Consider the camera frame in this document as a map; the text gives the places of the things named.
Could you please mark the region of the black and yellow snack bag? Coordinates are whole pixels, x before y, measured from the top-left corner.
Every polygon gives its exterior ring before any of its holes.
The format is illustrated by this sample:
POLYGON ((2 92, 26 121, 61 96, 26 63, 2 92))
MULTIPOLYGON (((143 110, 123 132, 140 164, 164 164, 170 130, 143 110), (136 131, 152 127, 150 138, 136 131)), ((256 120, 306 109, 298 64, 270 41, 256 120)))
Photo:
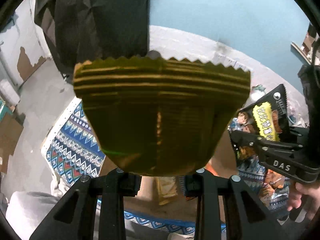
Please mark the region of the black and yellow snack bag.
POLYGON ((283 84, 239 110, 228 126, 236 156, 236 164, 248 163, 257 154, 250 145, 256 137, 270 141, 285 141, 290 137, 287 118, 287 94, 283 84))

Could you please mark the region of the gold yellow snack bag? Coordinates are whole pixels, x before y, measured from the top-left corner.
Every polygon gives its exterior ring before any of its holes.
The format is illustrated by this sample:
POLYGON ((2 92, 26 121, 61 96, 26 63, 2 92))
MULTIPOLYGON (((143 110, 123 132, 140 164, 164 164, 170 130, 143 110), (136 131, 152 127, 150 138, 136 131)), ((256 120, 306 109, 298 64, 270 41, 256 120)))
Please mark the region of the gold yellow snack bag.
POLYGON ((74 68, 74 92, 101 151, 142 176, 183 176, 204 167, 246 102, 241 68, 158 57, 109 57, 74 68))

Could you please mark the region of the orange noodle snack bag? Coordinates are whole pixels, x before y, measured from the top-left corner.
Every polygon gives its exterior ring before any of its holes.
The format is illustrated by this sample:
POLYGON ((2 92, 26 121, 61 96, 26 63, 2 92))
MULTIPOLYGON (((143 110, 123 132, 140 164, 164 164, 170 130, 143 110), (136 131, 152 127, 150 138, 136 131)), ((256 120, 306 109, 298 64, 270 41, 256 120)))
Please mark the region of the orange noodle snack bag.
POLYGON ((286 206, 289 196, 290 182, 277 172, 268 169, 258 197, 271 211, 286 206))

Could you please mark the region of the grey blanket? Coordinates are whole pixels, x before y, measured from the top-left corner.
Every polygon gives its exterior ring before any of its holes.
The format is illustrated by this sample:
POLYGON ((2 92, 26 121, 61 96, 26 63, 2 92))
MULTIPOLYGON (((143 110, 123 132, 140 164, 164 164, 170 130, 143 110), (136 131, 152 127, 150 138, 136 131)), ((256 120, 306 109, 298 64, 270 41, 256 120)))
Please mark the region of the grey blanket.
POLYGON ((43 192, 12 194, 5 217, 20 239, 29 239, 60 197, 43 192))

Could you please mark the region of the blue patterned tablecloth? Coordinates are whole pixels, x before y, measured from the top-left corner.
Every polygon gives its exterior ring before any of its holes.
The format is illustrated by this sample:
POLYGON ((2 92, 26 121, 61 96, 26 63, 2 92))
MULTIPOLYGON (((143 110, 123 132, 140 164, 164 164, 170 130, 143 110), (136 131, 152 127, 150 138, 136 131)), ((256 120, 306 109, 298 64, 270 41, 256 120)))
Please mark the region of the blue patterned tablecloth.
MULTIPOLYGON (((41 153, 52 173, 51 192, 61 196, 83 175, 93 178, 104 176, 114 169, 114 163, 100 150, 87 122, 82 103, 73 99, 47 134, 41 153)), ((267 169, 258 163, 257 157, 236 166, 237 174, 257 195, 263 186, 267 169)), ((183 178, 178 178, 182 186, 183 178)), ((273 211, 284 216, 285 206, 273 211)), ((195 221, 155 218, 124 211, 124 218, 148 228, 193 237, 195 221)))

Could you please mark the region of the black curtain cloth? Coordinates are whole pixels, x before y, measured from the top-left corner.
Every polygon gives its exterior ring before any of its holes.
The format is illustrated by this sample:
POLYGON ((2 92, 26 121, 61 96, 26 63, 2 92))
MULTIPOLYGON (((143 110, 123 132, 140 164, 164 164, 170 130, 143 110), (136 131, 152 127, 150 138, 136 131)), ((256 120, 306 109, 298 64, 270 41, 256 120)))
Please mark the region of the black curtain cloth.
POLYGON ((61 74, 86 60, 149 49, 149 0, 36 0, 34 22, 61 74))

